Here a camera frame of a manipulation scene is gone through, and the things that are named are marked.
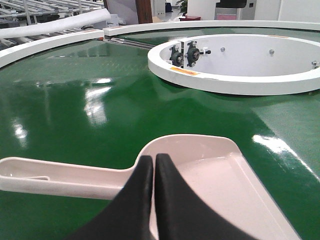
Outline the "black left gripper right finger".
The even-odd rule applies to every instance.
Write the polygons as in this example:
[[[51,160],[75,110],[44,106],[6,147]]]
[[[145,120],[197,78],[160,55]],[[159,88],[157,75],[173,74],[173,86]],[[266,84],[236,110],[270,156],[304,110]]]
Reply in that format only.
[[[161,240],[252,240],[212,210],[186,183],[167,153],[155,160],[154,201]]]

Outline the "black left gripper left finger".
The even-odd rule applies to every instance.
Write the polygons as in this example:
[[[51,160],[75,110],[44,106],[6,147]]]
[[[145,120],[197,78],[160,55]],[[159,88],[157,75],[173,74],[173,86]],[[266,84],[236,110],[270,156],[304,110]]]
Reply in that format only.
[[[143,155],[122,190],[67,240],[151,240],[153,160]]]

